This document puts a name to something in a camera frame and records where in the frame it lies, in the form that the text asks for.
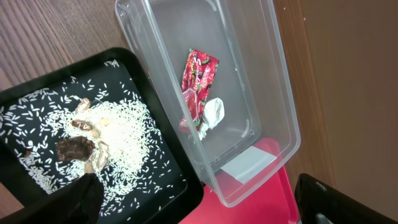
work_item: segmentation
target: crumpled white paper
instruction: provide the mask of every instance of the crumpled white paper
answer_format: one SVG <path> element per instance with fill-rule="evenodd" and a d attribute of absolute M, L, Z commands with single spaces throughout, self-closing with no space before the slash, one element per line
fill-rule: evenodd
<path fill-rule="evenodd" d="M 224 103 L 220 98 L 207 101 L 202 114 L 202 122 L 199 128 L 199 138 L 206 137 L 206 132 L 213 129 L 224 118 Z"/>

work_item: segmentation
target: red plastic lid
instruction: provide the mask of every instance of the red plastic lid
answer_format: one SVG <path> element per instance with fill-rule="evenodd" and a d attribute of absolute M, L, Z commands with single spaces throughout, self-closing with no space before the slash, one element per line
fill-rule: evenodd
<path fill-rule="evenodd" d="M 273 139 L 261 139 L 256 147 L 263 150 L 278 147 Z M 201 204 L 184 220 L 182 224 L 192 223 L 297 223 L 299 211 L 290 188 L 285 167 L 282 167 L 261 187 L 233 208 L 221 204 L 217 194 L 205 187 L 205 196 Z"/>

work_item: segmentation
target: red floral packet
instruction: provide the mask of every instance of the red floral packet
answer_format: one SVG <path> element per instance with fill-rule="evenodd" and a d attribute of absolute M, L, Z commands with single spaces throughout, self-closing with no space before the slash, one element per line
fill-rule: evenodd
<path fill-rule="evenodd" d="M 217 72 L 218 62 L 218 59 L 208 54 L 190 49 L 182 77 L 182 93 L 197 130 L 199 130 L 201 114 Z M 189 133 L 185 117 L 180 122 L 180 130 Z"/>

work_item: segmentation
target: brown wall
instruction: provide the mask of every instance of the brown wall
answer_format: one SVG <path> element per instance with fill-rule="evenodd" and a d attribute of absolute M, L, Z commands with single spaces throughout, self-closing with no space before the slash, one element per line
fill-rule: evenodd
<path fill-rule="evenodd" d="M 302 9 L 335 187 L 398 220 L 398 1 Z"/>

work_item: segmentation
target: transparent plastic bin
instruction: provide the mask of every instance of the transparent plastic bin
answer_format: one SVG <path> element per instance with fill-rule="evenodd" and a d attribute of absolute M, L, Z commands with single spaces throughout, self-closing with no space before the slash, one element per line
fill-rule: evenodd
<path fill-rule="evenodd" d="M 272 0 L 240 6 L 239 2 L 116 0 L 115 4 L 127 42 L 146 70 L 199 178 L 227 207 L 261 186 L 300 145 Z M 234 13 L 241 12 L 254 16 L 233 19 Z M 252 22 L 257 26 L 245 25 Z M 256 36 L 254 50 L 253 38 L 248 38 L 252 35 Z M 190 48 L 220 60 L 208 100 L 221 98 L 225 117 L 202 141 L 191 119 L 192 134 L 178 129 L 183 116 L 190 118 L 181 91 Z M 253 145 L 263 137 L 275 139 L 279 144 L 275 148 L 280 150 L 259 149 L 269 155 L 258 160 L 253 157 Z"/>

